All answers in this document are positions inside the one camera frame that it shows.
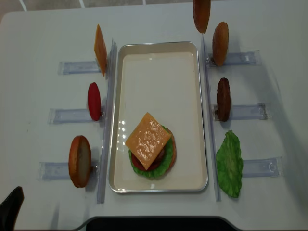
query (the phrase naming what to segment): tray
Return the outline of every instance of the tray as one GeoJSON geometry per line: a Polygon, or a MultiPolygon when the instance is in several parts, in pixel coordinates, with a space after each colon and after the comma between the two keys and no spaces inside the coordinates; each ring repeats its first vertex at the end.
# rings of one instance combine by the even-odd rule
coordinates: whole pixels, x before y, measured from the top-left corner
{"type": "Polygon", "coordinates": [[[208,181],[198,51],[191,42],[126,45],[118,54],[109,184],[117,193],[200,191],[208,181]],[[137,175],[125,141],[146,112],[174,134],[175,165],[137,175]]]}

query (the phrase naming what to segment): tray rim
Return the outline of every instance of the tray rim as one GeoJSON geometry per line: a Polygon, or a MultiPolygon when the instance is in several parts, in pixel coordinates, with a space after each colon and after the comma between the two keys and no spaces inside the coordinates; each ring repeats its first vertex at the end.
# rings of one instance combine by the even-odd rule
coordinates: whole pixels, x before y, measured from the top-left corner
{"type": "Polygon", "coordinates": [[[118,52],[118,57],[117,57],[117,75],[115,78],[115,85],[114,85],[114,98],[113,98],[113,107],[112,107],[112,124],[111,124],[111,133],[110,133],[110,143],[109,143],[109,150],[108,150],[108,168],[107,168],[107,178],[108,178],[108,184],[109,187],[111,188],[112,191],[116,192],[116,193],[179,193],[179,192],[185,192],[185,193],[193,193],[193,192],[200,192],[202,191],[204,188],[206,188],[207,184],[208,184],[208,164],[207,164],[207,155],[206,155],[206,139],[205,139],[205,131],[204,131],[204,112],[203,112],[203,100],[202,100],[202,88],[201,88],[201,74],[200,74],[200,64],[199,64],[199,52],[198,52],[198,48],[197,46],[192,43],[191,41],[177,41],[177,42],[160,42],[160,43],[139,43],[139,44],[127,44],[127,45],[123,45],[119,52],[118,52]],[[207,177],[205,180],[205,183],[202,187],[200,187],[199,189],[145,189],[145,190],[134,190],[134,189],[130,189],[130,190],[118,190],[115,189],[114,187],[112,187],[112,185],[110,184],[110,162],[111,162],[111,150],[112,150],[112,136],[113,136],[113,132],[114,132],[114,119],[115,119],[115,107],[116,107],[116,93],[117,93],[117,83],[118,83],[118,79],[119,79],[119,60],[120,60],[120,53],[121,51],[125,48],[125,47],[131,47],[131,46],[147,46],[147,45],[166,45],[166,44],[175,44],[175,43],[190,43],[192,44],[195,48],[196,48],[196,54],[197,54],[197,66],[198,66],[198,76],[199,76],[199,92],[200,92],[200,104],[201,104],[201,116],[202,116],[202,133],[203,133],[203,141],[204,141],[204,153],[205,153],[205,165],[206,165],[206,173],[207,173],[207,177]]]}

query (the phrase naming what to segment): red tomato slice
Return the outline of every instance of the red tomato slice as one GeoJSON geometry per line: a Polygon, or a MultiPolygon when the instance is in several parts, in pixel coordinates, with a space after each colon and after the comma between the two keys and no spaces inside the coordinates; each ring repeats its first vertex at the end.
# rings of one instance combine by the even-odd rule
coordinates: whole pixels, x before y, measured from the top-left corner
{"type": "Polygon", "coordinates": [[[139,170],[141,170],[141,171],[145,171],[145,172],[149,172],[149,171],[152,171],[152,170],[156,169],[156,168],[159,166],[159,164],[160,164],[160,162],[152,163],[152,164],[149,166],[149,168],[146,170],[146,169],[144,168],[144,166],[142,165],[142,163],[140,163],[140,161],[136,158],[136,156],[135,156],[133,153],[131,154],[131,161],[133,162],[133,165],[134,165],[137,169],[139,169],[139,170]]]}
{"type": "Polygon", "coordinates": [[[101,95],[96,83],[91,83],[88,90],[88,107],[94,121],[101,118],[101,95]]]}

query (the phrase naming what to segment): white tray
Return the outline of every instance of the white tray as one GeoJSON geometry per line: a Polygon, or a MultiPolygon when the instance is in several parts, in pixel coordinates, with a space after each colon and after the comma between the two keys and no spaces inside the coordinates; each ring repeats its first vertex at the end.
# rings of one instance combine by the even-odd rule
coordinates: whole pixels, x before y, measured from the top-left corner
{"type": "Polygon", "coordinates": [[[198,51],[190,42],[126,45],[115,83],[109,184],[117,193],[200,191],[208,180],[198,51]],[[137,175],[125,141],[149,112],[175,137],[177,160],[159,180],[137,175]]]}

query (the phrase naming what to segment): lettuce leaf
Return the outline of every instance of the lettuce leaf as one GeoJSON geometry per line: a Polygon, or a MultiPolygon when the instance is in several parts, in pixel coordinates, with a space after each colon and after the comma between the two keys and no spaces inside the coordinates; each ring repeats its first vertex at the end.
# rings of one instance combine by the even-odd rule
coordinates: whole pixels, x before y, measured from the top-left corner
{"type": "Polygon", "coordinates": [[[130,159],[131,166],[134,169],[134,172],[137,173],[138,175],[144,176],[146,178],[159,178],[162,175],[164,175],[164,173],[169,169],[171,161],[172,161],[172,156],[173,156],[173,141],[172,141],[172,138],[170,138],[168,140],[164,149],[165,149],[165,155],[164,155],[162,161],[160,162],[160,165],[156,169],[154,169],[153,171],[149,171],[149,172],[141,171],[133,165],[133,162],[131,161],[131,150],[129,150],[128,151],[129,159],[130,159]]]}
{"type": "Polygon", "coordinates": [[[232,132],[226,133],[216,154],[218,184],[230,197],[238,198],[242,187],[243,160],[239,138],[232,132]]]}

